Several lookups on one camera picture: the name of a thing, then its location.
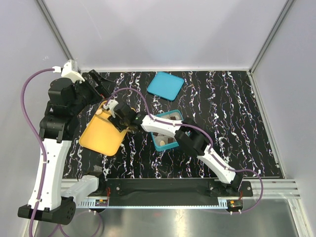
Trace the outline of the teal tin lid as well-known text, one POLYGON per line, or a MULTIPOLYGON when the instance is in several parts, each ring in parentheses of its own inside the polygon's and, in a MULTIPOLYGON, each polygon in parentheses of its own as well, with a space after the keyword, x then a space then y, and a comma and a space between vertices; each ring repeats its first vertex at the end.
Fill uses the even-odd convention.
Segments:
POLYGON ((165 100, 174 101, 183 84, 183 78, 165 72, 158 72, 147 87, 147 92, 165 100))

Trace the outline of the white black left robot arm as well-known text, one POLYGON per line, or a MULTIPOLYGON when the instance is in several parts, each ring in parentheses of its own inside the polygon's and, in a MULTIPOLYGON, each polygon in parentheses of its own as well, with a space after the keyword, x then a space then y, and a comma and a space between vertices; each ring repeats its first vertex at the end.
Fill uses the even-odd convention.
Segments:
POLYGON ((107 188, 102 172, 90 171, 66 191, 61 191, 65 160, 74 133, 79 125, 78 115, 88 105, 108 98, 114 82, 95 70, 82 76, 70 72, 50 83, 49 101, 39 131, 32 125, 21 92, 22 113, 40 145, 39 166, 32 195, 26 205, 18 208, 20 218, 67 225, 73 219, 76 206, 89 195, 102 195, 107 188))

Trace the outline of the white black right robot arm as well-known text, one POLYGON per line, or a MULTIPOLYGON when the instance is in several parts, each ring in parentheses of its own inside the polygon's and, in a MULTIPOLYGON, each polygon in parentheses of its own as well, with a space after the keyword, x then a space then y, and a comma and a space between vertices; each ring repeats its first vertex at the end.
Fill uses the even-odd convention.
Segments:
POLYGON ((229 166, 213 149, 213 141, 191 118, 171 120, 148 112, 138 113, 125 103, 110 100, 103 108, 110 112, 108 120, 120 132, 145 131, 174 138, 184 153, 198 158, 210 168, 228 195, 235 196, 242 189, 242 176, 229 166))

